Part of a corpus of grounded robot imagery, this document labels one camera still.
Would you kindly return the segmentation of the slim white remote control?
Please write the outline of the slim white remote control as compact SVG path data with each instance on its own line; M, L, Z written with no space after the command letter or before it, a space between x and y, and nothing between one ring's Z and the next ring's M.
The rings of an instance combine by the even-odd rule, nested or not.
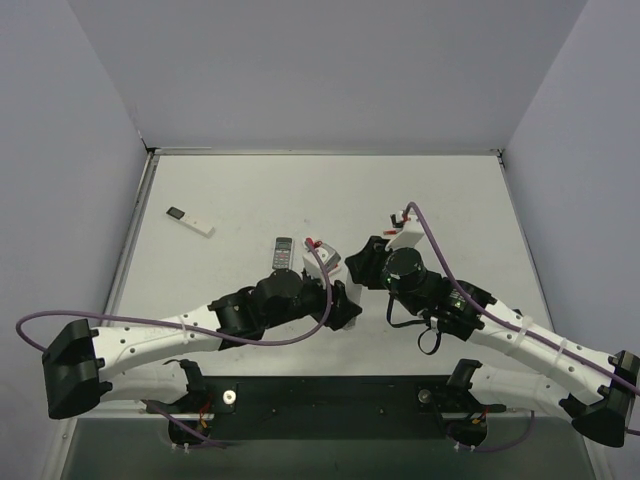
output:
M357 307L361 307L361 296L362 296L362 286L357 284L353 279L353 274L351 273L351 267L348 264L345 264L347 274L345 280L345 291L347 298L354 303ZM362 310L359 310L358 313L355 313L351 319L346 323L344 329L346 331L352 330L356 326L357 319Z

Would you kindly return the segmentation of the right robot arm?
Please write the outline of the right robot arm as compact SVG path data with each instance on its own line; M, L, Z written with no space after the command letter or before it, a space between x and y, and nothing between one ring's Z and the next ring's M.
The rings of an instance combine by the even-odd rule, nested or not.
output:
M517 373L480 361L458 363L450 384L478 403L543 412L601 445L624 445L639 394L639 358L593 350L536 324L490 293L428 270L412 247L390 249L373 236L345 261L354 284L385 290L440 335L497 351Z

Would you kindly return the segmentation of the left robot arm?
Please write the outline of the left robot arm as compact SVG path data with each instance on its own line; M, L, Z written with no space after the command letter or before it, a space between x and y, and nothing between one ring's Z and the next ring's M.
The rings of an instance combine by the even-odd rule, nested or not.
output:
M326 287L306 273L277 270L254 286L151 326L129 321L92 328L85 319L74 320L42 355L48 415L67 419L103 401L137 399L193 411L204 402L204 385L153 363L251 344L267 330L307 316L339 330L361 312L342 281Z

